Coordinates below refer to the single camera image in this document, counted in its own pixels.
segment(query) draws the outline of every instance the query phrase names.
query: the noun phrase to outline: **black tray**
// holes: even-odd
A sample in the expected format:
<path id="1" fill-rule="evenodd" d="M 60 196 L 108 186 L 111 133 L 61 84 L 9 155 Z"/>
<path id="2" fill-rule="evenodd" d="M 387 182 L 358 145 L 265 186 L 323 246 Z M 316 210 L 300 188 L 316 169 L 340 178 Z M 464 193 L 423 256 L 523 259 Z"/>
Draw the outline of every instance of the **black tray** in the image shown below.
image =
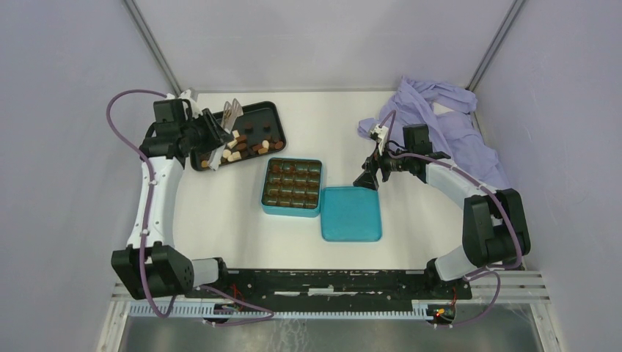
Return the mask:
<path id="1" fill-rule="evenodd" d="M 274 105 L 274 103 L 272 103 L 271 101 L 263 101 L 261 103 L 242 106 L 242 112 L 244 114 L 235 120 L 233 130 L 238 130 L 240 135 L 246 134 L 246 137 L 248 138 L 247 145 L 249 148 L 249 152 L 253 145 L 260 144 L 263 140 L 266 139 L 267 136 L 270 136 L 272 140 L 278 139 L 283 142 L 283 147 L 278 150 L 269 150 L 266 154 L 250 153 L 247 157 L 237 161 L 221 162 L 220 167 L 256 158 L 258 156 L 274 154 L 285 149 L 285 147 L 287 147 L 288 145 L 287 139 L 285 139 L 285 133 L 283 132 L 283 126 L 281 125 L 281 119 L 279 118 L 279 113 L 277 112 L 277 106 Z M 220 123 L 220 121 L 222 120 L 222 111 L 215 113 L 214 117 Z M 252 122 L 253 124 L 253 131 L 251 133 L 247 133 L 244 131 L 244 124 L 246 124 L 247 122 Z M 265 132 L 263 130 L 263 124 L 265 122 L 269 122 L 271 124 L 269 132 Z M 199 154 L 195 151 L 192 151 L 190 153 L 190 164 L 192 165 L 192 169 L 195 169 L 197 171 L 204 171 L 206 169 L 209 169 L 209 167 L 201 167 L 201 161 L 209 160 L 209 158 L 210 153 Z"/>

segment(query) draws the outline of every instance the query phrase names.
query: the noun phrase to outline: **gray floor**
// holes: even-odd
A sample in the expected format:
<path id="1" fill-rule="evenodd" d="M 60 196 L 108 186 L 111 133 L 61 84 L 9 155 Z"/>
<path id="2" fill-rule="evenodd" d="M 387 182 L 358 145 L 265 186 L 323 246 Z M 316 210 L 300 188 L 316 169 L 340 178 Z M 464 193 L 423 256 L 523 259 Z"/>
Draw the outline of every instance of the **gray floor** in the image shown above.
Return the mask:
<path id="1" fill-rule="evenodd" d="M 458 319 L 482 307 L 458 307 Z M 272 320 L 212 328 L 192 319 L 129 318 L 120 351 L 542 351 L 528 305 L 495 306 L 476 324 L 434 331 L 412 320 Z"/>

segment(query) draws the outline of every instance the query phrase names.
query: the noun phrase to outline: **blue container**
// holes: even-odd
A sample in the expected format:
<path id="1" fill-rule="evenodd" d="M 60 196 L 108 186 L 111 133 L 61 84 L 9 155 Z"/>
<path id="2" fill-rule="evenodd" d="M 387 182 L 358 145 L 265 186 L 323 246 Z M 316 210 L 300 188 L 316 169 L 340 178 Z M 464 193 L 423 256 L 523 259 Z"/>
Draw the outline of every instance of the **blue container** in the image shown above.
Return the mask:
<path id="1" fill-rule="evenodd" d="M 314 218 L 320 214 L 323 165 L 319 160 L 271 158 L 263 181 L 266 214 Z"/>
<path id="2" fill-rule="evenodd" d="M 322 237 L 331 242 L 375 242 L 382 237 L 378 192 L 363 187 L 326 187 Z"/>

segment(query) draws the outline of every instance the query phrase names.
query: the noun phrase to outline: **purple cloth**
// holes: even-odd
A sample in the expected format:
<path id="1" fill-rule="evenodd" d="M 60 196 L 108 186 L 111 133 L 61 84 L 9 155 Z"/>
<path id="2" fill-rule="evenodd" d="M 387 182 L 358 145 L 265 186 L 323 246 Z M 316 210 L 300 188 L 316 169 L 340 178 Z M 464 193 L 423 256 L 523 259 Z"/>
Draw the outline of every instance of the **purple cloth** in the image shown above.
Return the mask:
<path id="1" fill-rule="evenodd" d="M 433 102 L 455 111 L 437 116 L 432 110 Z M 473 127 L 469 114 L 477 104 L 475 94 L 468 90 L 447 83 L 403 77 L 398 91 L 380 110 L 379 119 L 391 110 L 397 111 L 391 140 L 401 145 L 404 142 L 403 126 L 425 123 L 430 130 L 434 151 L 446 152 L 458 166 L 478 180 L 497 188 L 509 188 L 497 152 L 484 144 L 481 134 Z M 359 135 L 369 138 L 367 132 L 380 120 L 360 121 Z"/>

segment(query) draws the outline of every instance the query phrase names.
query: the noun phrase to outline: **teal lid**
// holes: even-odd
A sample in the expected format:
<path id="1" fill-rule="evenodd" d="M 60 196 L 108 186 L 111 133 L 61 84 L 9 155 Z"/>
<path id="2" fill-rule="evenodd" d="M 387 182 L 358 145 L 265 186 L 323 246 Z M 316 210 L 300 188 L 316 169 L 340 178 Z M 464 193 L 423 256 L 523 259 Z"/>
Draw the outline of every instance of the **teal lid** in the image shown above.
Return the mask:
<path id="1" fill-rule="evenodd" d="M 378 192 L 363 187 L 322 191 L 322 237 L 334 242 L 374 242 L 382 237 Z"/>

